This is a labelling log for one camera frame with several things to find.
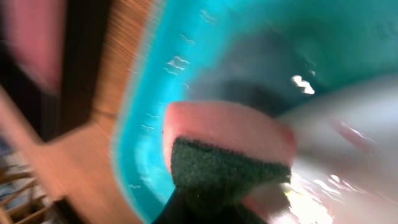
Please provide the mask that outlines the dark green sponge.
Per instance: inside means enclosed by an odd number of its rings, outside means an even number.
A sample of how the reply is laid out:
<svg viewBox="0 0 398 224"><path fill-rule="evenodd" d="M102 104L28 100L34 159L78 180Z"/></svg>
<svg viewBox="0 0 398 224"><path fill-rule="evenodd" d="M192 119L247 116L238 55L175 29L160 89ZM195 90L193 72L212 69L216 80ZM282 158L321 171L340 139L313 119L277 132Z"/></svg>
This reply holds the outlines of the dark green sponge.
<svg viewBox="0 0 398 224"><path fill-rule="evenodd" d="M200 218L234 206L246 223L266 223L287 201L279 185L296 150L288 126L238 103L176 101L165 112L164 161Z"/></svg>

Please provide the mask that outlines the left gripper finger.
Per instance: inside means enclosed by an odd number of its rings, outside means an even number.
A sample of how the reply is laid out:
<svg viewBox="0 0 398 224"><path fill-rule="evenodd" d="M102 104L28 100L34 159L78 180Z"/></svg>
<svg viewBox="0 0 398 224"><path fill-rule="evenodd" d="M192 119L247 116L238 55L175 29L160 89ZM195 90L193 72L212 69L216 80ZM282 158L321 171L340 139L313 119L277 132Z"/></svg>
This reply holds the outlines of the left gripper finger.
<svg viewBox="0 0 398 224"><path fill-rule="evenodd" d="M234 206L228 206L213 218L196 216L187 205L185 194L174 190L165 207L152 224L246 224Z"/></svg>

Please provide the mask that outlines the light blue plate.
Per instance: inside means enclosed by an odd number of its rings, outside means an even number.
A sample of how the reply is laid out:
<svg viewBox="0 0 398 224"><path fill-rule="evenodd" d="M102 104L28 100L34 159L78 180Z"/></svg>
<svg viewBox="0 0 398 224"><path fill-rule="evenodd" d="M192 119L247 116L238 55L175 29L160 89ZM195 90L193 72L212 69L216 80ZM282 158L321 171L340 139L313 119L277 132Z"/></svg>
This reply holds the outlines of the light blue plate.
<svg viewBox="0 0 398 224"><path fill-rule="evenodd" d="M298 142L271 223L397 222L397 78L322 96L284 114Z"/></svg>

